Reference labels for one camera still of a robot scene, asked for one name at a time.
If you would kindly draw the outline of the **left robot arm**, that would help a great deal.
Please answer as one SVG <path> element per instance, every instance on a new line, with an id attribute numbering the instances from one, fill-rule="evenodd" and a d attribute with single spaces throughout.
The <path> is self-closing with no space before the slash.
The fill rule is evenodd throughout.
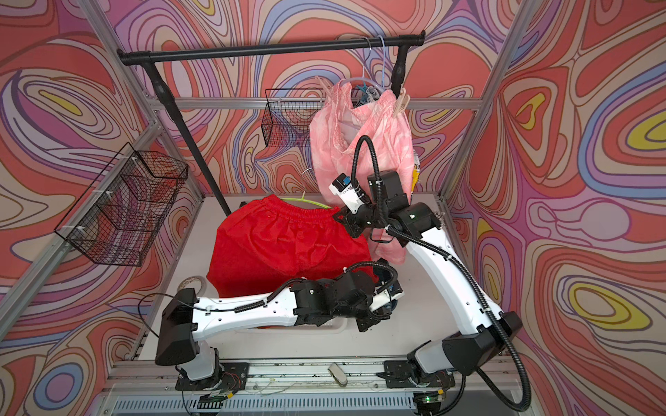
<path id="1" fill-rule="evenodd" d="M 243 382 L 224 369 L 209 338 L 260 327 L 320 327 L 336 318 L 352 319 L 365 332 L 390 319 L 403 294 L 397 270 L 378 262 L 356 263 L 333 279 L 292 278 L 253 296 L 209 298 L 181 289 L 161 314 L 154 362 L 176 368 L 180 391 L 237 392 Z"/>

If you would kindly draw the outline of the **green hanger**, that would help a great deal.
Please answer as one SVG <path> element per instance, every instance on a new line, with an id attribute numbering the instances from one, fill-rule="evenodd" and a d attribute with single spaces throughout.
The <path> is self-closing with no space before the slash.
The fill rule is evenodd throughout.
<path id="1" fill-rule="evenodd" d="M 331 209 L 331 206 L 328 206 L 327 204 L 324 204 L 322 202 L 318 202 L 316 200 L 307 199 L 307 197 L 305 197 L 305 194 L 306 194 L 306 192 L 303 191 L 301 193 L 301 196 L 298 197 L 298 198 L 295 198 L 295 197 L 281 197 L 281 199 L 285 202 L 302 203 L 302 204 L 315 206 L 316 208 L 320 208 L 320 209 Z"/>

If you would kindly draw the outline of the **pink tie-dye shorts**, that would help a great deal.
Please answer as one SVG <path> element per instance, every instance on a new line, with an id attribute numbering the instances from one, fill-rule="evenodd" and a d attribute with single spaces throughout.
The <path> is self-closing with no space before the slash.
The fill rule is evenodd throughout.
<path id="1" fill-rule="evenodd" d="M 393 118 L 398 95 L 390 90 L 381 97 L 361 107 L 354 107 L 351 100 L 352 86 L 340 81 L 331 87 L 323 107 L 310 123 L 310 150 L 319 192 L 325 203 L 333 206 L 332 219 L 340 225 L 343 202 L 335 197 L 329 186 L 345 173 L 355 177 L 356 183 L 372 197 L 369 177 L 374 174 L 372 159 L 362 137 L 371 140 L 376 152 L 378 169 L 397 174 L 402 194 L 408 199 L 413 193 L 413 171 L 416 154 L 408 118 L 404 113 Z"/>

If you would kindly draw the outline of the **red shorts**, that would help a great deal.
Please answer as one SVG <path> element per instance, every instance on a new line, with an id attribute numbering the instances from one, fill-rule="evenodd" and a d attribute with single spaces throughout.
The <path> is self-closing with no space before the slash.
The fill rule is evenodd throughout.
<path id="1" fill-rule="evenodd" d="M 275 291 L 304 277 L 333 279 L 371 260 L 363 237 L 350 237 L 334 220 L 338 208 L 306 209 L 275 195 L 254 200 L 217 230 L 207 280 L 222 298 Z"/>

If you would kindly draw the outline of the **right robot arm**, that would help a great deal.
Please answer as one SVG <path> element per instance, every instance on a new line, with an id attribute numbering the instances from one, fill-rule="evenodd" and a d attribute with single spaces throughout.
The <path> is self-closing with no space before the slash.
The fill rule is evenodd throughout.
<path id="1" fill-rule="evenodd" d="M 522 328 L 514 312 L 504 312 L 476 282 L 462 263 L 435 213 L 425 204 L 409 204 L 395 171 L 379 168 L 369 136 L 355 147 L 351 173 L 341 174 L 331 190 L 344 202 L 336 219 L 352 237 L 384 230 L 418 261 L 451 310 L 457 330 L 440 341 L 427 341 L 407 356 L 415 381 L 456 372 L 466 379 L 478 374 L 495 396 L 515 412 L 532 405 L 526 367 L 513 345 Z M 482 366 L 498 353 L 511 356 L 520 380 L 522 397 L 513 400 L 501 392 Z"/>

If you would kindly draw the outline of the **lavender wire hanger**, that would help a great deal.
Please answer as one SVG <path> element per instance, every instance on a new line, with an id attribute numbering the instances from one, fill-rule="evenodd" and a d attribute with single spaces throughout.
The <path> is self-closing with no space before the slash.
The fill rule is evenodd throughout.
<path id="1" fill-rule="evenodd" d="M 364 47 L 361 52 L 361 57 L 362 57 L 362 75 L 357 76 L 357 77 L 352 77 L 352 78 L 347 78 L 344 80 L 345 83 L 352 83 L 353 81 L 357 82 L 357 85 L 367 85 L 367 86 L 373 86 L 377 90 L 379 90 L 382 93 L 384 92 L 382 89 L 382 83 L 377 83 L 374 79 L 374 75 L 371 71 L 371 50 L 373 49 L 373 46 L 371 44 L 370 38 L 367 36 L 361 37 L 366 41 L 368 44 L 368 47 Z"/>

